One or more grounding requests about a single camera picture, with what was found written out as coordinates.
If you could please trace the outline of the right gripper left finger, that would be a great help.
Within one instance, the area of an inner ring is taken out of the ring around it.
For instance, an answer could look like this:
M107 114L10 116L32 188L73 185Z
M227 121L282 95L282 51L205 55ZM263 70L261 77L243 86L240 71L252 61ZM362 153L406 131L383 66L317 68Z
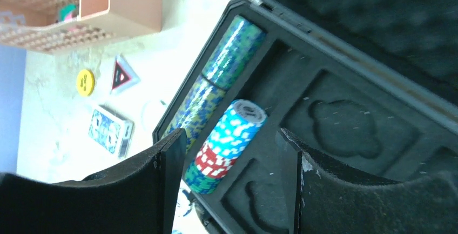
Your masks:
M1 233L171 233L186 150L176 129L83 180L1 174Z

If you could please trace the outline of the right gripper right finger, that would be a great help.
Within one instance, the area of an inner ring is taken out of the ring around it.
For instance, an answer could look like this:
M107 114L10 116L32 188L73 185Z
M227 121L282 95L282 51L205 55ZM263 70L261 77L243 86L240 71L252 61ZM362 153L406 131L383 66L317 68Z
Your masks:
M285 128L275 134L290 233L457 233L457 173L397 182L353 168Z

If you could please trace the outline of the black poker chip case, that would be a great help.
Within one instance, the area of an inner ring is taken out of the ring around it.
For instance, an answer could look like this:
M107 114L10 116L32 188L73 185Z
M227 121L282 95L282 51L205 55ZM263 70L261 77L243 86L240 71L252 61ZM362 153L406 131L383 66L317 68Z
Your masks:
M235 16L265 31L186 162L234 99L267 121L218 187L210 233L290 233L275 134L397 182L457 173L457 0L232 0L153 132L162 134Z

